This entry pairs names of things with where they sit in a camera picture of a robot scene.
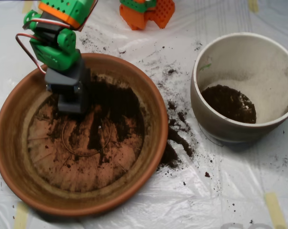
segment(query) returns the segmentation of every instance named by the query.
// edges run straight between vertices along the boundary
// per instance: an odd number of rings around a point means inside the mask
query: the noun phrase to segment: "terracotta pot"
[[[43,75],[37,69],[31,72],[10,93],[0,111],[0,173],[21,200],[48,214],[97,214],[125,202],[155,172],[167,141],[166,107],[149,77],[134,65],[116,57],[92,53],[83,54],[83,57],[92,73],[111,76],[113,81],[125,83],[132,88],[142,104],[142,144],[137,156],[134,156],[137,147],[127,146],[125,140],[113,140],[113,133],[116,132],[112,130],[107,143],[111,142],[113,145],[107,145],[103,152],[108,154],[109,149],[119,144],[120,147],[116,149],[123,150],[125,160],[118,162],[109,156],[104,164],[103,161],[99,164],[101,154],[77,156],[70,154],[71,150],[64,143],[58,144],[57,148],[54,146],[56,142],[65,141],[63,129],[69,129],[65,127],[66,124],[61,126],[62,137],[58,139],[50,139],[49,136],[31,137],[33,133],[45,136],[48,131],[46,127],[49,126],[49,130],[53,128],[47,116],[38,117],[44,106],[49,104],[46,101],[50,98],[50,93],[45,91]],[[54,153],[58,158],[50,160]],[[67,159],[60,159],[62,155],[67,155]],[[61,167],[56,164],[58,160],[62,162]]]

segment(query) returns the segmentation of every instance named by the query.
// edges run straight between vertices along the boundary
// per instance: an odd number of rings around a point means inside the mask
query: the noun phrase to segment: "plastic sheet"
[[[0,229],[131,229],[131,228],[271,228],[265,192],[277,194],[288,224],[288,120],[255,144],[222,146],[200,130],[190,105],[190,77],[202,47],[236,31],[268,36],[288,49],[288,0],[176,0],[175,13],[160,30],[149,22],[131,31],[119,15],[119,1],[100,0],[78,33],[81,52],[125,59],[151,77],[168,110],[173,129],[195,149],[169,141],[181,163],[156,171],[125,204],[97,217],[60,219],[26,213],[26,227],[15,225],[20,200],[0,175]],[[0,109],[16,84],[35,68],[14,40],[22,31],[25,2],[0,1]],[[31,7],[37,9],[37,2]],[[26,38],[22,39],[28,48]],[[184,114],[185,123],[178,113]],[[181,129],[190,126],[190,131]]]

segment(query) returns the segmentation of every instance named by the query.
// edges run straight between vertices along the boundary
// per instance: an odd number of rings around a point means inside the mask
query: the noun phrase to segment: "green robot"
[[[42,0],[42,14],[31,10],[24,17],[24,29],[34,34],[18,33],[17,42],[45,75],[47,90],[59,95],[61,112],[82,114],[89,104],[87,69],[80,51],[75,48],[76,34],[81,31],[94,9],[97,0]],[[37,59],[48,66],[44,71],[36,59],[19,40],[30,37],[30,44]]]

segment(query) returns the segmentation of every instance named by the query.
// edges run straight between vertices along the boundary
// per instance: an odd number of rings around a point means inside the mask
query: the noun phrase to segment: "orange plastic piece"
[[[146,12],[146,17],[154,21],[160,29],[164,29],[175,11],[173,0],[157,0],[156,9]]]
[[[145,29],[148,21],[145,13],[140,13],[121,4],[120,14],[132,30]]]
[[[48,6],[47,4],[40,2],[38,8],[42,11],[46,11],[47,13],[63,20],[64,22],[68,23],[74,28],[78,28],[80,26],[80,23],[78,23],[74,18],[70,17],[68,14],[65,14],[55,8],[52,8],[51,6]]]
[[[139,13],[124,5],[120,6],[120,14],[132,30],[143,30],[148,20],[154,21],[160,29],[164,29],[175,11],[173,0],[157,0],[157,5],[145,13]]]

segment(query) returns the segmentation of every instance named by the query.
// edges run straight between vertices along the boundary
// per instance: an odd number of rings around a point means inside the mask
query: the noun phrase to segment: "pot rim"
[[[158,103],[158,109],[159,113],[161,114],[162,120],[161,120],[161,136],[160,136],[160,144],[157,147],[157,150],[155,152],[155,156],[152,159],[151,164],[149,165],[148,169],[144,172],[144,174],[124,193],[121,195],[115,197],[114,199],[111,199],[107,201],[106,203],[102,203],[100,205],[82,208],[82,209],[61,209],[57,208],[55,206],[46,206],[43,203],[38,203],[34,198],[31,198],[23,193],[22,190],[20,190],[16,185],[15,181],[10,177],[8,172],[5,170],[5,163],[0,157],[0,173],[6,182],[6,184],[9,186],[9,188],[18,196],[22,201],[24,201],[29,206],[38,209],[42,212],[46,212],[48,214],[52,215],[58,215],[58,216],[85,216],[90,214],[97,214],[101,212],[105,212],[107,210],[113,209],[114,207],[122,204],[127,199],[129,199],[131,196],[133,196],[143,185],[144,183],[151,177],[151,175],[156,171],[157,166],[159,165],[159,162],[162,158],[165,145],[167,142],[167,133],[168,133],[168,121],[167,121],[167,111],[166,107],[163,101],[163,98],[157,89],[156,85],[153,83],[153,81],[139,68],[134,66],[133,64],[122,60],[118,57],[106,55],[106,54],[99,54],[99,53],[83,53],[82,56],[84,58],[86,57],[97,57],[100,59],[107,59],[112,60],[115,62],[118,62],[120,64],[126,65],[127,67],[131,68],[133,71],[135,71],[140,77],[142,77],[150,86],[150,88],[153,91],[153,94],[155,96],[155,100]],[[9,112],[7,110],[8,104],[11,102],[12,98],[15,96],[17,91],[20,89],[21,85],[23,85],[26,81],[28,81],[30,78],[32,78],[34,75],[38,74],[39,70],[35,69],[31,73],[29,73],[27,76],[25,76],[18,84],[17,86],[12,90],[12,92],[9,94],[8,98],[5,100],[1,110],[0,110],[0,128],[2,126],[3,117],[6,112]]]
[[[287,56],[288,56],[288,50],[286,48],[284,48],[284,46],[282,46],[281,44],[279,44],[278,42],[274,41],[273,39],[271,38],[268,38],[268,37],[265,37],[263,35],[260,35],[260,34],[256,34],[256,33],[251,33],[251,32],[235,32],[235,33],[230,33],[230,34],[227,34],[227,35],[224,35],[224,36],[221,36],[221,37],[218,37],[216,38],[215,40],[213,40],[212,42],[210,42],[204,49],[201,50],[200,54],[198,55],[197,57],[197,60],[195,62],[195,65],[194,65],[194,69],[193,69],[193,80],[194,80],[194,85],[195,85],[195,89],[197,91],[197,93],[199,94],[199,98],[200,100],[204,103],[204,105],[211,111],[213,112],[215,115],[217,115],[218,117],[224,119],[225,121],[228,121],[230,123],[233,123],[235,125],[239,125],[239,126],[245,126],[245,127],[265,127],[265,126],[270,126],[270,125],[275,125],[277,123],[281,123],[282,121],[284,121],[285,119],[288,118],[288,111],[282,115],[281,117],[273,120],[273,121],[269,121],[269,122],[266,122],[266,123],[260,123],[260,124],[249,124],[249,123],[242,123],[242,122],[238,122],[238,121],[235,121],[235,120],[232,120],[232,119],[229,119],[225,116],[223,116],[222,114],[218,113],[216,110],[214,110],[206,101],[205,99],[203,98],[203,96],[201,95],[200,93],[200,90],[199,90],[199,87],[198,87],[198,84],[197,84],[197,68],[198,68],[198,63],[202,57],[202,55],[205,53],[205,51],[210,48],[213,44],[221,41],[221,40],[224,40],[226,38],[229,38],[229,37],[255,37],[255,38],[260,38],[262,40],[265,40],[275,46],[277,46],[278,48],[280,48]]]

